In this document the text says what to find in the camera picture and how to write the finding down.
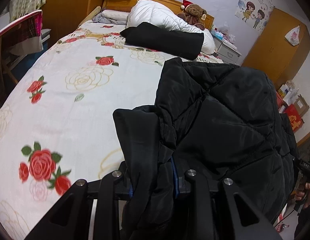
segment crumpled cloth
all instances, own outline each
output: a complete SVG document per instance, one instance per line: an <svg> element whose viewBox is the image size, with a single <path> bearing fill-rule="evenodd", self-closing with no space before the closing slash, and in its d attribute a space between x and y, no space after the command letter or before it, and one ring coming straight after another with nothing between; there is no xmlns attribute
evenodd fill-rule
<svg viewBox="0 0 310 240"><path fill-rule="evenodd" d="M102 12L99 14L95 15L92 19L94 23L112 23L115 25L126 25L127 21L119 21L119 20L113 20L111 18L106 18L102 16Z"/></svg>

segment floor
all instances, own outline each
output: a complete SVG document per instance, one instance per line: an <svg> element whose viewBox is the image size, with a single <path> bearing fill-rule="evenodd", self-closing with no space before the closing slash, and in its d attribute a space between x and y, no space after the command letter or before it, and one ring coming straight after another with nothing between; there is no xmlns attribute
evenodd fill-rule
<svg viewBox="0 0 310 240"><path fill-rule="evenodd" d="M293 209L294 209L294 204L291 204L286 209L285 216L287 216ZM279 235L281 236L283 240L293 240L295 229L298 224L297 212L294 211L287 218L285 218L282 223L284 223L285 225L289 225L289 227L285 228L282 232L279 233Z"/></svg>

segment human hand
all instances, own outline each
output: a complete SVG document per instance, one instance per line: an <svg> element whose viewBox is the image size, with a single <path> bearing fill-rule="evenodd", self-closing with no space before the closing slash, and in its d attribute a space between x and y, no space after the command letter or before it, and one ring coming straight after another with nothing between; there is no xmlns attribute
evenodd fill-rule
<svg viewBox="0 0 310 240"><path fill-rule="evenodd" d="M306 177L302 177L299 181L299 185L298 185L297 192L295 195L296 200L301 200L303 198L303 196L305 195L305 192L304 192L305 189L308 189L308 190L310 189L310 183L306 182ZM308 208L309 205L310 205L310 191L308 193L303 209Z"/></svg>

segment white duvet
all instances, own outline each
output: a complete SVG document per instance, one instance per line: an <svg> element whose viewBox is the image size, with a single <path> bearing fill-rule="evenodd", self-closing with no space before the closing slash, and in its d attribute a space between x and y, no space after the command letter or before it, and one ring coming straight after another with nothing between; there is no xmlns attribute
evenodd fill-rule
<svg viewBox="0 0 310 240"><path fill-rule="evenodd" d="M215 43L207 29L202 31L193 25L189 25L163 4L152 0L139 0L128 16L127 28L137 27L142 22L151 23L168 31L204 33L202 52L206 54L214 53Z"/></svg>

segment red box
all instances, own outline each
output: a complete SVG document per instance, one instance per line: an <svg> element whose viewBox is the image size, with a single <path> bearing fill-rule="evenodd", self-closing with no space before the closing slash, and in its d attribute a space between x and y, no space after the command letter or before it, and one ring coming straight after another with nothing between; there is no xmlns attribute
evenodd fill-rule
<svg viewBox="0 0 310 240"><path fill-rule="evenodd" d="M288 115L290 125L293 128L293 132L296 132L302 125L304 124L304 121L301 119L300 115L297 112L297 109L293 104L291 104L285 111Z"/></svg>

